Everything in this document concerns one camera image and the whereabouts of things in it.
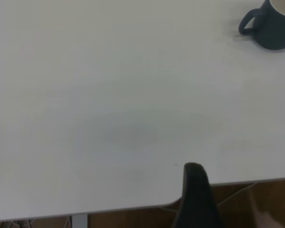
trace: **cable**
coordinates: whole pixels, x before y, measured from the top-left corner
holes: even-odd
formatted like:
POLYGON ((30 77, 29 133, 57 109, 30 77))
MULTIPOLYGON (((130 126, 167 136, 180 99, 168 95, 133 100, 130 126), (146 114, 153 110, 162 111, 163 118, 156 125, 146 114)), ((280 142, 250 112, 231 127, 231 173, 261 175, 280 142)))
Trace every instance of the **cable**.
MULTIPOLYGON (((22 227, 28 226, 28 228, 31 228, 31 224, 32 224, 33 222, 35 222, 36 219, 29 219, 28 221, 29 221, 29 225, 28 225, 28 224, 23 224, 22 227)), ((12 221, 11 224, 13 224, 13 225, 15 225, 15 226, 19 226, 19 224, 18 224, 17 222, 15 222, 15 221, 12 221)))
POLYGON ((255 186, 256 184, 257 184, 257 182, 256 182, 256 183, 253 183, 253 184, 250 184, 250 185, 248 185, 248 186, 246 186, 246 187, 243 187, 243 188, 241 188, 240 190, 237 190, 236 192, 234 192, 234 193, 232 193, 230 196, 228 196, 226 199, 224 199, 224 200, 222 200, 221 202, 219 202, 219 203, 217 204, 217 207, 219 207, 220 205, 222 205, 223 203, 225 203, 226 201, 228 201, 228 200, 231 199, 232 197, 235 197, 236 195, 238 195, 238 194, 241 193, 242 191, 245 191, 245 190, 247 190, 247 189, 249 189, 249 188, 255 186))
POLYGON ((24 228, 21 221, 17 221, 18 225, 20 226, 20 228, 24 228))
MULTIPOLYGON (((256 184, 257 184, 257 182, 256 182, 256 183, 252 183, 252 184, 250 184, 250 185, 248 185, 248 186, 246 186, 246 187, 243 187, 243 188, 241 188, 240 190, 237 190, 236 192, 232 193, 230 196, 228 196, 227 198, 225 198, 224 200, 222 200, 221 202, 219 202, 219 203, 217 204, 217 207, 219 207, 220 205, 222 205, 223 203, 225 203, 225 202, 228 201, 229 199, 235 197, 236 195, 238 195, 238 194, 241 193, 242 191, 245 191, 245 190, 247 190, 247 189, 249 189, 249 188, 255 186, 256 184)), ((169 208, 159 208, 159 209, 165 210, 165 211, 169 211, 169 212, 174 212, 174 213, 178 211, 178 210, 169 209, 169 208)))
POLYGON ((71 227, 72 227, 72 224, 71 224, 70 216, 68 216, 68 217, 66 218, 66 222, 65 222, 63 228, 67 228, 67 225, 68 225, 68 224, 70 225, 69 227, 71 228, 71 227))
POLYGON ((165 210, 165 211, 168 211, 168 212, 174 212, 174 213, 176 213, 178 211, 178 210, 169 209, 169 208, 158 208, 158 209, 165 210))
POLYGON ((27 220, 27 226, 28 226, 28 228, 32 228, 32 226, 30 225, 29 220, 27 220))
POLYGON ((68 216, 68 217, 67 217, 67 220, 68 220, 68 223, 69 223, 69 225, 70 225, 70 228, 72 228, 71 216, 68 216))

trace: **table surface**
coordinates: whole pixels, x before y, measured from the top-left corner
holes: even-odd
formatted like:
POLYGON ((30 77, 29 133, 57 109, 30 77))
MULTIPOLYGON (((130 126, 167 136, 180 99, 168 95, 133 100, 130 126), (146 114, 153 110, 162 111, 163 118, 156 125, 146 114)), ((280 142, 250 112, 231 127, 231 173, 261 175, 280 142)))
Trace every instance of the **table surface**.
POLYGON ((260 0, 0 0, 0 220, 165 205, 285 178, 285 50, 260 0))

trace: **mug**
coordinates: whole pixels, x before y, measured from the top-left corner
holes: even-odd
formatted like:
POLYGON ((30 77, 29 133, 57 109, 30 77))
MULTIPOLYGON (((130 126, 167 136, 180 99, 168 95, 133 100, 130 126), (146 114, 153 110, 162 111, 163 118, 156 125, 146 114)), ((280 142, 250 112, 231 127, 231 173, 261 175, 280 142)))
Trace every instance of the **mug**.
POLYGON ((264 48, 285 48, 285 0, 265 0, 261 8, 253 9, 246 14, 238 31, 242 35, 252 35, 264 48), (245 28, 252 18, 252 28, 245 28))

